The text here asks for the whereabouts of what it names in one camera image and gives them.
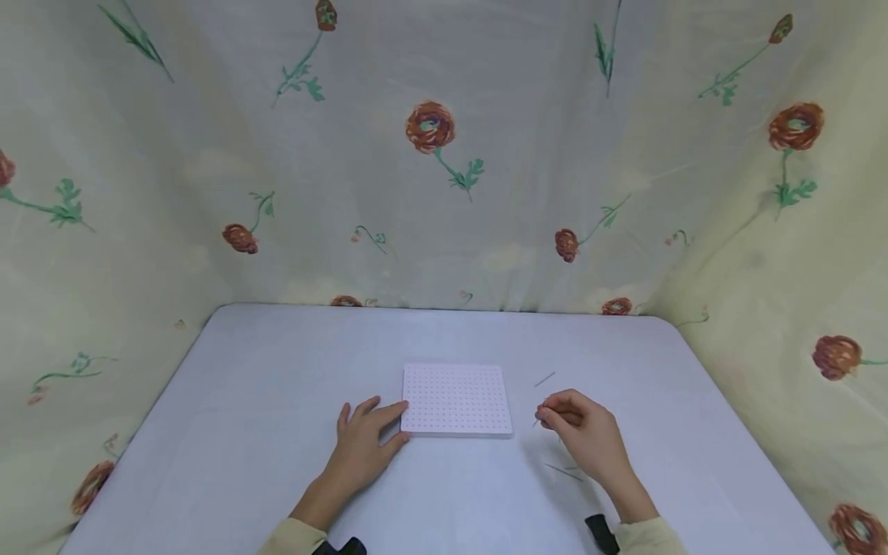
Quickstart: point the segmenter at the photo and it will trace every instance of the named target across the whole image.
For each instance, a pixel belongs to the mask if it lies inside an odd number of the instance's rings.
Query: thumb
[[[400,448],[407,445],[407,442],[410,441],[410,434],[407,432],[398,432],[394,434],[394,436],[388,440],[385,445],[382,446],[383,450],[383,459],[385,460],[385,464],[389,464],[394,456],[398,454]]]
[[[542,407],[536,414],[537,417],[549,425],[549,427],[554,430],[562,440],[564,440],[569,434],[576,432],[576,429],[572,425],[568,424],[560,414],[551,408]]]

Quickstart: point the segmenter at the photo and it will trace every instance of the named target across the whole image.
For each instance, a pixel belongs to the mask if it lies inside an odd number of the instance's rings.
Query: sleeve
[[[312,555],[327,535],[296,519],[285,519],[256,555]]]
[[[661,518],[621,524],[615,535],[620,555],[687,555],[678,535]]]

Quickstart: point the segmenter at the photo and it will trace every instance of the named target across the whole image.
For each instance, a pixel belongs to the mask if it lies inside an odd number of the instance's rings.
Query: white table
[[[400,399],[407,362],[503,368],[515,437],[418,438],[331,533],[371,555],[597,553],[613,506],[535,406],[574,387],[617,416],[661,513],[697,555],[832,550],[665,321],[285,305],[219,309],[63,555],[252,554],[321,471],[343,402]],[[534,384],[552,371],[543,385]]]

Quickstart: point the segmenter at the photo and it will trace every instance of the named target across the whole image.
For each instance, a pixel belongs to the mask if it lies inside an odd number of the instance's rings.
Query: pegboard
[[[498,366],[408,364],[400,428],[418,436],[512,436],[509,398]]]

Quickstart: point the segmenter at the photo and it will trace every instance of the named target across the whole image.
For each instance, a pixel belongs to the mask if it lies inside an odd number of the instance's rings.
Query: red flower print
[[[789,33],[792,31],[792,14],[787,13],[784,15],[780,21],[777,21],[777,25],[774,27],[774,30],[771,31],[771,38],[768,39],[768,43],[770,44],[780,44],[783,42],[783,39],[786,38]]]
[[[330,302],[330,306],[363,306],[361,301],[351,295],[340,295]]]
[[[850,555],[885,555],[888,533],[874,515],[849,503],[841,503],[829,517],[829,529]]]
[[[811,358],[823,377],[837,382],[848,374],[856,374],[863,350],[850,337],[823,336],[817,340]]]
[[[222,237],[228,241],[234,250],[238,252],[246,252],[247,254],[256,254],[259,252],[259,246],[256,244],[257,239],[253,233],[241,224],[228,224],[222,232]]]
[[[580,251],[580,243],[576,240],[576,234],[566,227],[555,233],[555,250],[565,262],[571,263]]]
[[[612,298],[601,306],[605,316],[625,316],[632,312],[632,301],[626,297]]]
[[[318,29],[321,31],[335,31],[337,16],[336,8],[330,0],[318,0],[314,6],[314,17],[318,20]]]
[[[416,150],[430,155],[456,138],[456,124],[444,106],[427,100],[413,108],[404,124],[404,132]]]
[[[803,102],[783,110],[771,121],[768,133],[776,150],[807,150],[823,131],[823,108]]]
[[[78,517],[86,513],[86,510],[92,505],[92,501],[99,494],[99,490],[105,485],[108,476],[114,471],[114,463],[112,461],[103,461],[96,464],[92,470],[86,474],[83,483],[74,494],[71,501],[71,512]]]
[[[15,177],[15,164],[0,150],[0,187],[12,183],[13,177]]]

